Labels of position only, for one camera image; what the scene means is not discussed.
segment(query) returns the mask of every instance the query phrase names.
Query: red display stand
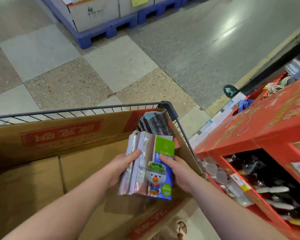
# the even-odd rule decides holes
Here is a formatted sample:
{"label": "red display stand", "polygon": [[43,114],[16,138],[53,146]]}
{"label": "red display stand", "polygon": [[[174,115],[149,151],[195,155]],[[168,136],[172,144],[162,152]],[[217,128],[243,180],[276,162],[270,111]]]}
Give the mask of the red display stand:
{"label": "red display stand", "polygon": [[300,239],[300,226],[283,220],[226,160],[228,155],[264,149],[300,183],[300,80],[267,98],[262,99],[263,95],[248,109],[223,121],[194,152],[198,158],[212,157],[229,175],[236,174],[247,184],[243,189],[255,202],[249,210],[289,239]]}

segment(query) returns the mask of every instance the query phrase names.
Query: shopping cart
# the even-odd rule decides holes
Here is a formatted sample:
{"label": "shopping cart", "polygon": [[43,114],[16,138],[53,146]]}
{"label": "shopping cart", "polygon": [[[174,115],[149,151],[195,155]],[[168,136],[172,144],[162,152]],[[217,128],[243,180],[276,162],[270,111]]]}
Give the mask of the shopping cart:
{"label": "shopping cart", "polygon": [[96,106],[96,107],[86,107],[86,108],[72,108],[72,109],[59,109],[50,111],[39,111],[30,113],[16,113],[0,115],[0,126],[22,124],[22,123],[32,123],[44,120],[62,120],[71,117],[81,117],[81,116],[91,116],[97,114],[115,113],[128,110],[139,110],[139,109],[165,109],[168,112],[174,125],[176,125],[177,130],[181,134],[182,138],[188,145],[192,155],[198,162],[193,149],[186,137],[184,130],[178,119],[178,114],[169,101],[161,101],[155,103],[141,103],[141,104],[122,104],[122,105],[109,105],[109,106]]}

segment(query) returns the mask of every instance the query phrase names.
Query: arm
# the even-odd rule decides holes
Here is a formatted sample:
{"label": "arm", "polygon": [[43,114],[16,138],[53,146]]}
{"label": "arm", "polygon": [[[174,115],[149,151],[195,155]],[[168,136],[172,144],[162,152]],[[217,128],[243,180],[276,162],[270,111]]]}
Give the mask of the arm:
{"label": "arm", "polygon": [[104,168],[28,218],[2,240],[77,239],[106,190],[119,181],[120,174],[139,155],[140,150],[128,156],[125,153],[117,155]]}
{"label": "arm", "polygon": [[181,158],[176,156],[175,160],[172,160],[170,157],[160,155],[160,159],[172,168],[177,185],[193,195],[221,239],[287,239],[263,219],[197,175]]}

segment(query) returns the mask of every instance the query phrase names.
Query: blue snack package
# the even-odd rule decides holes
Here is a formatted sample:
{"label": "blue snack package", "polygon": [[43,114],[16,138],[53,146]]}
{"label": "blue snack package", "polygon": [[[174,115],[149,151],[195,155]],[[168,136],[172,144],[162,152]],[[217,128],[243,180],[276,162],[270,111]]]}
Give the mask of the blue snack package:
{"label": "blue snack package", "polygon": [[159,155],[163,154],[173,159],[174,141],[155,137],[153,147],[153,158],[147,167],[146,178],[149,182],[148,196],[171,200],[173,173],[171,167],[160,160]]}

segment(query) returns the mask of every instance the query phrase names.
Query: hand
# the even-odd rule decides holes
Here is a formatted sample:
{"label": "hand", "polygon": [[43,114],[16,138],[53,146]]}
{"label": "hand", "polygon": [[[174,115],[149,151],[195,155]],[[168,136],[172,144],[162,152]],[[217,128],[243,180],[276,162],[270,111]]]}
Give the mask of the hand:
{"label": "hand", "polygon": [[171,167],[175,178],[176,184],[183,189],[185,192],[191,193],[191,183],[196,182],[196,177],[199,177],[189,165],[178,156],[174,156],[173,160],[171,157],[160,154],[160,160],[166,165]]}
{"label": "hand", "polygon": [[120,175],[124,170],[140,156],[140,149],[136,149],[134,152],[126,156],[125,153],[116,155],[103,170],[109,177],[108,187],[116,185],[120,180]]}

